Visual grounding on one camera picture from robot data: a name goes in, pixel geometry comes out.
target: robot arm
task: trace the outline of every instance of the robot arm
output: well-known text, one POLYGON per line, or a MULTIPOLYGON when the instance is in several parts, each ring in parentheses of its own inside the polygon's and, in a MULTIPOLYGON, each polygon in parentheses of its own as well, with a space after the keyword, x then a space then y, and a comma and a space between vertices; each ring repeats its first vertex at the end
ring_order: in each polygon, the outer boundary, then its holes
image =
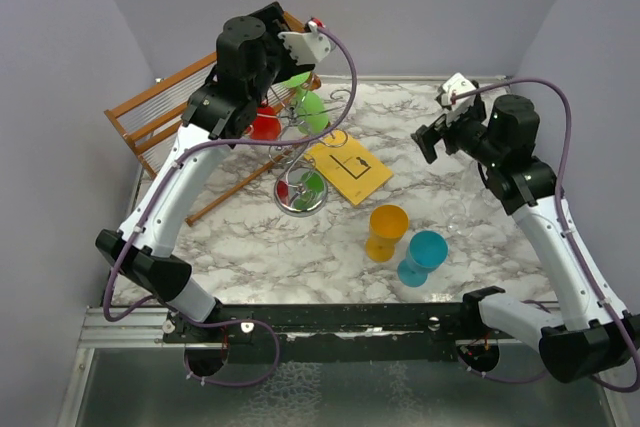
POLYGON ((190 96, 159 175, 118 231, 103 230, 96 239, 111 265, 129 242, 122 273, 195 321, 207 320, 218 301, 195 282, 191 266, 172 252, 191 205, 231 147, 204 149, 182 163, 179 159, 204 142, 241 137, 273 83, 313 70, 329 54, 329 40, 318 34, 314 22, 307 27, 309 32, 291 32, 278 3, 225 23, 216 41, 218 61, 204 85, 190 96), (168 176, 173 169, 174 175, 168 176))
MULTIPOLYGON (((487 188, 531 242, 557 295, 561 315, 541 312, 490 287, 464 296, 467 327, 478 337, 488 329, 499 329, 526 343, 562 382, 623 364, 630 353, 558 220, 555 173, 533 155, 540 122, 533 104, 524 97, 503 95, 496 99, 485 126, 480 96, 455 100, 476 86, 460 74, 445 82, 438 101, 448 112, 429 127, 420 127, 412 138, 428 163, 436 160, 435 145, 443 140, 447 154, 462 150, 486 168, 487 188)), ((608 286, 575 228, 566 199, 561 205, 591 274, 637 347, 640 316, 630 315, 608 286)))

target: red cup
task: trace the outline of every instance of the red cup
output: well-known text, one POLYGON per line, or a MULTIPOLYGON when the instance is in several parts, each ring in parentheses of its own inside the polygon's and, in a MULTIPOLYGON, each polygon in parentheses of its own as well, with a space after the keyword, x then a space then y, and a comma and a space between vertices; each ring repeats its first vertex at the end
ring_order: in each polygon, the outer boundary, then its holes
MULTIPOLYGON (((276 112, 273 107, 258 107, 258 114, 272 115, 275 117, 276 112)), ((282 127, 280 121, 272 117, 256 117, 251 124, 249 137, 253 140, 275 140, 280 135, 282 127)))

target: glass panel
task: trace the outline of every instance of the glass panel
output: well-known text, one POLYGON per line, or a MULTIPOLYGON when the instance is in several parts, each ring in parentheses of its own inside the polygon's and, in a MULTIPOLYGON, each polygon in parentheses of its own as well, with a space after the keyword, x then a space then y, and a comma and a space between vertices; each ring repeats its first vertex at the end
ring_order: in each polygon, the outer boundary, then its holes
MULTIPOLYGON (((262 365, 228 366, 246 379, 262 365)), ((497 375, 540 370, 537 354, 502 347, 497 375)), ((84 427, 612 426, 590 381, 530 385, 481 380, 457 363, 287 363, 248 389, 185 380, 180 349, 98 351, 79 425, 84 427)))

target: round metal base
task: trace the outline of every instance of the round metal base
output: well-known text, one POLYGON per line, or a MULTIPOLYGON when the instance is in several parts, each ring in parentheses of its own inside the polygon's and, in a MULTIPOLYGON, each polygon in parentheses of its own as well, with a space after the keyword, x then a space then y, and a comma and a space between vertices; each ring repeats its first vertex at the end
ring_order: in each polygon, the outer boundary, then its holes
POLYGON ((289 172, 280 174, 273 188, 276 205, 287 215, 307 217, 315 214, 327 202, 329 186, 325 178, 315 169, 294 166, 289 172))

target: white marble surface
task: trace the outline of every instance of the white marble surface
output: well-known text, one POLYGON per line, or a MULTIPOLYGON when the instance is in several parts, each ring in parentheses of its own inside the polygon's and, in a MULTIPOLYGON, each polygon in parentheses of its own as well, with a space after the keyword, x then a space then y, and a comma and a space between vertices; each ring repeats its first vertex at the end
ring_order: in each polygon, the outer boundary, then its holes
MULTIPOLYGON (((324 85, 319 94, 329 99, 339 87, 324 85)), ((184 224, 175 255, 191 263, 197 281, 225 303, 451 301, 490 285, 520 299, 549 298, 551 288, 533 249, 503 211, 474 219, 470 237, 447 232, 441 206, 450 198, 469 205, 472 194, 461 191, 460 181, 470 160, 461 154, 448 157, 441 148, 439 160, 428 165, 409 137, 440 114, 435 92, 436 84, 359 85, 343 128, 394 175, 357 208, 332 187, 320 212, 289 217, 274 204, 276 177, 268 172, 194 227, 184 224), (411 225, 395 256, 378 264, 366 256, 364 244, 369 215, 386 203, 405 209, 411 225), (398 280, 396 266, 412 234, 423 229, 447 238, 449 257, 426 284, 406 287, 398 280)), ((485 97, 488 111, 502 93, 485 97)), ((193 212, 268 160, 265 148, 239 146, 233 156, 237 160, 228 159, 211 176, 193 212)), ((120 277, 114 303, 129 304, 143 295, 141 288, 120 277)))

